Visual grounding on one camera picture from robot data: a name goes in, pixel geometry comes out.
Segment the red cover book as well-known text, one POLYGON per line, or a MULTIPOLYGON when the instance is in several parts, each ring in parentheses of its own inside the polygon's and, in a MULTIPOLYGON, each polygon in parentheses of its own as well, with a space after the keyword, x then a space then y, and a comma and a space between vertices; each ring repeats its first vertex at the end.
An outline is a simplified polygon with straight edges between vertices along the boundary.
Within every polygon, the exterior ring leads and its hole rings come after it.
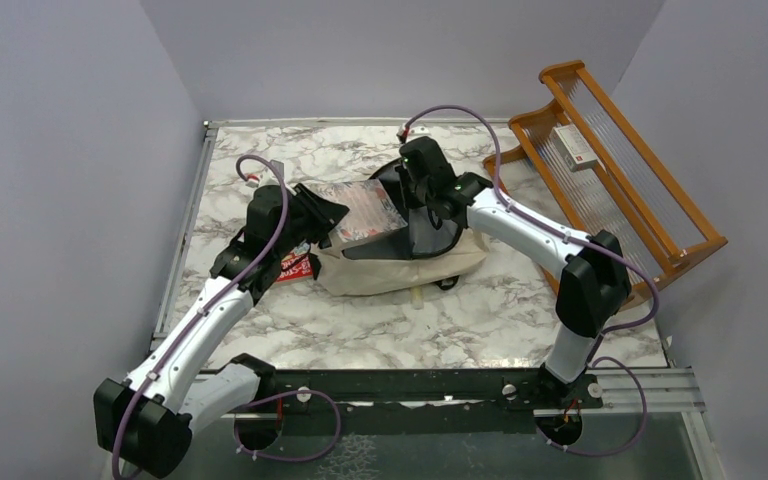
POLYGON ((312 279, 314 271, 309 257, 310 251, 310 244, 302 243, 286 255, 281 262, 281 272, 276 282, 289 284, 312 279))

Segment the floral cover book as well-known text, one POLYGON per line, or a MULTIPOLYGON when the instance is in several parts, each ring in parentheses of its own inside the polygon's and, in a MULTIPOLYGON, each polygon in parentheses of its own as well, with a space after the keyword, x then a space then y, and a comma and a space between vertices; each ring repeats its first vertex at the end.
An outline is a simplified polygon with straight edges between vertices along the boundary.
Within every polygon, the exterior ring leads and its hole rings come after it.
POLYGON ((391 235, 408 226, 379 179, 313 184, 319 197, 349 212, 319 243, 320 250, 341 251, 391 235))

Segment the cream canvas backpack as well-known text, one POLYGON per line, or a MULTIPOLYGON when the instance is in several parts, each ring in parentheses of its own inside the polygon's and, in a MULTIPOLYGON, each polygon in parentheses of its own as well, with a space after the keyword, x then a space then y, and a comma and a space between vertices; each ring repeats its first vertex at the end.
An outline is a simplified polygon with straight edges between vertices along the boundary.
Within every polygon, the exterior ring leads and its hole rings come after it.
POLYGON ((487 258, 482 234, 450 220, 435 227, 428 208, 407 206, 398 164, 393 160, 371 177, 381 181, 407 226, 363 245, 315 248, 313 278, 330 294, 372 296, 424 285, 448 291, 487 258))

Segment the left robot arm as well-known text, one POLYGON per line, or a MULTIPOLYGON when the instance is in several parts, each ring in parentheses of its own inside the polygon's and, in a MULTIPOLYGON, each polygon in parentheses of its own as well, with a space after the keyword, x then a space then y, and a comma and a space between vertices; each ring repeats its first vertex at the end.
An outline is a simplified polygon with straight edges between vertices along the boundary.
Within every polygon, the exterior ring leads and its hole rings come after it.
POLYGON ((205 381, 197 375, 230 329, 261 300, 297 246, 326 239, 349 214, 302 184, 255 190, 245 226, 216 257, 197 301, 169 336, 124 380, 104 380, 93 396, 99 446, 114 462, 164 478, 195 434, 232 409, 266 408, 274 384, 230 363, 205 381))

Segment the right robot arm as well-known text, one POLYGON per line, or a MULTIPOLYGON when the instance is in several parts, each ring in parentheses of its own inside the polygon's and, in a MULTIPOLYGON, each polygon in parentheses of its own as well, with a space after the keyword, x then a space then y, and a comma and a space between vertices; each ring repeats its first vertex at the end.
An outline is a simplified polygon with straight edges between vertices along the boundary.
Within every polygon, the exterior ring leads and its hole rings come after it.
POLYGON ((590 235, 551 221, 477 174, 455 174, 439 144, 427 136, 402 144, 399 154, 400 175, 414 204, 437 219, 502 241, 557 281, 555 311, 561 327, 536 384, 545 404, 564 405, 576 395, 605 323, 631 292, 619 240, 605 230, 590 235))

